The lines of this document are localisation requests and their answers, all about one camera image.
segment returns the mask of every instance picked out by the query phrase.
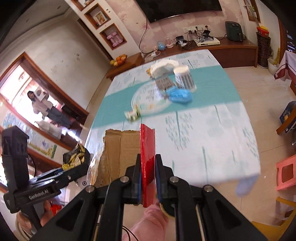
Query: television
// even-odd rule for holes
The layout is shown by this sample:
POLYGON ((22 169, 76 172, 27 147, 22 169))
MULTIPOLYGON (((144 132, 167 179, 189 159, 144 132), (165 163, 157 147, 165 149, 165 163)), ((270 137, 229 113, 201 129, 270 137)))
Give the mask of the television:
POLYGON ((136 0, 150 23, 177 15, 222 11, 219 0, 136 0))

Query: blue glove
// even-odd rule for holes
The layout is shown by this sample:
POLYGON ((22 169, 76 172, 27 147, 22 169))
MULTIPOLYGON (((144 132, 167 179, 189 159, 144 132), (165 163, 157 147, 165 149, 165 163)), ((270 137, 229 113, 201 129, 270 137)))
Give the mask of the blue glove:
POLYGON ((186 104, 192 101, 192 94, 187 89, 178 89, 176 86, 169 88, 166 91, 168 98, 173 103, 186 104))

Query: tall basket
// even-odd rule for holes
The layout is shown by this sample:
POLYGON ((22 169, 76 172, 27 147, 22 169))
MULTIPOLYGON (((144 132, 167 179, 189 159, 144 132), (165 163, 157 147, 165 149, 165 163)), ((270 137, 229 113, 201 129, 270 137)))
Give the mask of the tall basket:
POLYGON ((257 41, 258 41, 258 65, 267 69, 268 68, 268 54, 269 54, 269 46, 270 46, 270 37, 265 37, 260 35, 258 32, 257 41))

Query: tiled floor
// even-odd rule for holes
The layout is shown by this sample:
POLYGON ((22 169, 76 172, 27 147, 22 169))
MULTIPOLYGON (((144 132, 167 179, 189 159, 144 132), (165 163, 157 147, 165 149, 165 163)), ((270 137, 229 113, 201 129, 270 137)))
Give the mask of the tiled floor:
MULTIPOLYGON (((296 188, 286 191, 276 191, 276 163, 294 154, 291 145, 291 135, 277 135, 280 125, 279 116, 286 105, 296 100, 290 89, 290 81, 274 80, 266 69, 260 67, 240 67, 225 69, 247 109, 258 143, 261 176, 252 191, 245 197, 235 195, 237 181, 214 185, 243 215, 250 221, 266 224, 276 224, 285 209, 276 205, 276 197, 294 199, 296 188)), ((88 107, 90 116, 86 127, 90 128, 99 105, 110 86, 111 81, 103 79, 88 107)), ((87 137, 88 129, 81 133, 82 140, 87 137)), ((142 206, 126 205, 124 225, 132 227, 142 216, 142 206)), ((175 240, 174 221, 170 220, 166 240, 175 240)))

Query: pink sleeve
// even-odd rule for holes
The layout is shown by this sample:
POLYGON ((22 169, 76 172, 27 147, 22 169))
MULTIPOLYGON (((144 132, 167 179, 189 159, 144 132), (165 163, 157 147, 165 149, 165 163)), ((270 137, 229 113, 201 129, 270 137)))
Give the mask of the pink sleeve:
MULTIPOLYGON (((153 204, 146 208, 143 218, 130 230, 139 241, 164 241, 168 226, 168 217, 165 216, 159 205, 153 204)), ((136 241, 132 234, 131 241, 136 241)), ((128 235, 122 230, 122 241, 128 241, 128 235)))

